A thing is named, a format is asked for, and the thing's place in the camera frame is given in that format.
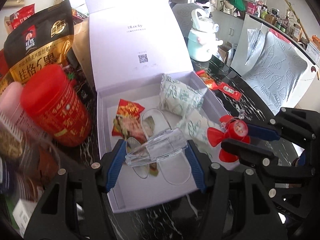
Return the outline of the white noodle-print packet in box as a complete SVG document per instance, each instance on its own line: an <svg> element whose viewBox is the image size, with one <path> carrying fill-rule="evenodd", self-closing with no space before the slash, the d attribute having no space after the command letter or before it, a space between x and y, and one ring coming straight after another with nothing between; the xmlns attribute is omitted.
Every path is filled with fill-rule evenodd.
<svg viewBox="0 0 320 240"><path fill-rule="evenodd" d="M160 84L159 108L172 114L185 116L193 110L199 111L208 88L195 90L189 85L163 74Z"/></svg>

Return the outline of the red lidded tin can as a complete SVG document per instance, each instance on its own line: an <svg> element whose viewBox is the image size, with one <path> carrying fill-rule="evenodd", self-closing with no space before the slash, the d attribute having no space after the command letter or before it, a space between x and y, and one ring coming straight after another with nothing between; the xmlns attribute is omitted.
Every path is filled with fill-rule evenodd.
<svg viewBox="0 0 320 240"><path fill-rule="evenodd" d="M88 110L57 64L50 64L31 77L20 102L35 124L64 146L82 144L91 131Z"/></svg>

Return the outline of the red mini fan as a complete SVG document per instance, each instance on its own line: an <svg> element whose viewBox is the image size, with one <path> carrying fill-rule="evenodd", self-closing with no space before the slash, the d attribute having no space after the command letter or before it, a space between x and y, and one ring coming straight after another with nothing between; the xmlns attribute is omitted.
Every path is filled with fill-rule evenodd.
<svg viewBox="0 0 320 240"><path fill-rule="evenodd" d="M247 124L239 117L224 115L220 118L220 128L209 127L207 138L212 147L217 146L225 139L234 139L250 143Z"/></svg>

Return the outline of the white noodle-print snack packet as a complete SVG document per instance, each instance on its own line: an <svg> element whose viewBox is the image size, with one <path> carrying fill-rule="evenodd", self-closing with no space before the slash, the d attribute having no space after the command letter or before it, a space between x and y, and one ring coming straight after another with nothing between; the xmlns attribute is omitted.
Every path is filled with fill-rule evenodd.
<svg viewBox="0 0 320 240"><path fill-rule="evenodd" d="M202 116L198 110L193 110L185 115L176 127L183 132L186 139L192 139L195 142L200 152L208 155L214 152L214 148L208 140L207 130L208 128L215 128L221 131L221 127Z"/></svg>

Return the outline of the white leaf-pattern chair cover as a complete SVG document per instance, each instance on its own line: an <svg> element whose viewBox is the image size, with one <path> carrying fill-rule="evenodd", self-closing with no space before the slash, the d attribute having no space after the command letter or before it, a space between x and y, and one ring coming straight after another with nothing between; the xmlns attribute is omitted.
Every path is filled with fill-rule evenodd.
<svg viewBox="0 0 320 240"><path fill-rule="evenodd" d="M282 107L293 108L299 103L317 70L291 44L268 31L256 63L242 78L277 114Z"/></svg>

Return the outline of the red ketchup sachet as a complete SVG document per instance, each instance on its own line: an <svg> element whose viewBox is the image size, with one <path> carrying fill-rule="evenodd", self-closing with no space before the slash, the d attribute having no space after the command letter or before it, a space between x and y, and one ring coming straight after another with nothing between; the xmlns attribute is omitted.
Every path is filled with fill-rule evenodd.
<svg viewBox="0 0 320 240"><path fill-rule="evenodd" d="M228 85L227 83L221 82L217 85L217 87L218 90L221 91L223 94L233 98L236 101L240 101L242 94L230 85Z"/></svg>

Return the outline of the white kettle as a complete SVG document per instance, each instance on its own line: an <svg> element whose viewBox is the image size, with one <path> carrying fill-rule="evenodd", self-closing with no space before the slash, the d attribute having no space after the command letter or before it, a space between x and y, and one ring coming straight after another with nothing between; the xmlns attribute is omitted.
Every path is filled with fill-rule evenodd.
<svg viewBox="0 0 320 240"><path fill-rule="evenodd" d="M223 40L216 38L219 25L201 8L191 12L191 20L193 25L188 34L187 44L189 56L199 62L207 62L212 56L222 59L219 46L223 45Z"/></svg>

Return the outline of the red goji berry bag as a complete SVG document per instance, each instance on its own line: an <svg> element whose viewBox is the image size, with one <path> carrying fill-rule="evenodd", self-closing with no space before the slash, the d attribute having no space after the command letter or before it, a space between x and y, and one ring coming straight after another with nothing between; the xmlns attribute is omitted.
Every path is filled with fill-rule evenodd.
<svg viewBox="0 0 320 240"><path fill-rule="evenodd" d="M13 29L16 29L26 19L35 14L35 4L31 4L21 8L19 11L11 14L9 20Z"/></svg>

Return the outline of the small red packet in box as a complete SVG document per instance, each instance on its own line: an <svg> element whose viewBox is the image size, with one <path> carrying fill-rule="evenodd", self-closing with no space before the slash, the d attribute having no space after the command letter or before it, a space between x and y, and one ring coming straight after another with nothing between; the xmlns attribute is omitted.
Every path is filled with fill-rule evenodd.
<svg viewBox="0 0 320 240"><path fill-rule="evenodd" d="M113 120L112 136L127 137L127 131L122 129L123 119L139 119L144 107L136 102L120 99L116 117Z"/></svg>

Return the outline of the white gift box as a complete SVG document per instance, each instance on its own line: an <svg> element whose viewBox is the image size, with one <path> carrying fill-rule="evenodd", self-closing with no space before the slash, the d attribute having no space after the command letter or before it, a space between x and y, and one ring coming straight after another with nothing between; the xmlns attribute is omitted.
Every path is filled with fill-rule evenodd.
<svg viewBox="0 0 320 240"><path fill-rule="evenodd" d="M159 107L163 74L193 89L203 89L194 73L187 46L168 0L86 0L89 41L97 99L99 152L111 151L118 138L111 134L120 100L144 107L142 116ZM196 191L183 155L158 167L157 176L140 178L123 165L108 193L114 213L140 210Z"/></svg>

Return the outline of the red peanut snack packet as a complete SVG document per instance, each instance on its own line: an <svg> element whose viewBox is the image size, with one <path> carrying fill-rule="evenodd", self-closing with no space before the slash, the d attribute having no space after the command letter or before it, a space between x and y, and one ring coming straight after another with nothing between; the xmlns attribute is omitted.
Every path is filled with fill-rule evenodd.
<svg viewBox="0 0 320 240"><path fill-rule="evenodd" d="M219 86L217 83L214 81L214 79L207 74L205 70L199 70L196 72L196 75L205 83L205 85L210 89L210 90L218 90Z"/></svg>

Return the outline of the black oatmeal bag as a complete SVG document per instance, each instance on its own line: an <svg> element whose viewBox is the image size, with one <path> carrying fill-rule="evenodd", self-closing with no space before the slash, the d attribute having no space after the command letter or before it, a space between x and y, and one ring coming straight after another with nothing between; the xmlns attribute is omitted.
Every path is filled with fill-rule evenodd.
<svg viewBox="0 0 320 240"><path fill-rule="evenodd" d="M13 81L27 83L49 64L66 65L66 54L73 40L74 23L69 0L30 16L4 42L4 58L9 71L1 81L1 88Z"/></svg>

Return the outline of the pink lidded container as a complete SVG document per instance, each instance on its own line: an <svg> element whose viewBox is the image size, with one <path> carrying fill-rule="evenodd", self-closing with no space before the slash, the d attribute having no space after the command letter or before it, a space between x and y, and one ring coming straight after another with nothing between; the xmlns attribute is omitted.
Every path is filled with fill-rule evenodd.
<svg viewBox="0 0 320 240"><path fill-rule="evenodd" d="M5 116L25 133L35 138L46 138L47 133L27 115L20 99L23 86L19 82L13 82L1 95L1 111Z"/></svg>

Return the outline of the green meat snack packet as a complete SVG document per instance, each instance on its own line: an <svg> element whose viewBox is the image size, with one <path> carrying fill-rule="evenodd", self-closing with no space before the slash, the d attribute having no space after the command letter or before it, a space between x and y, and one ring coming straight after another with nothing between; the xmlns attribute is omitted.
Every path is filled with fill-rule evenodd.
<svg viewBox="0 0 320 240"><path fill-rule="evenodd" d="M139 117L116 114L113 120L113 137L122 137L124 140L129 138L136 139L140 144L147 142L147 137L153 135L155 122L152 117L147 117L140 124Z"/></svg>

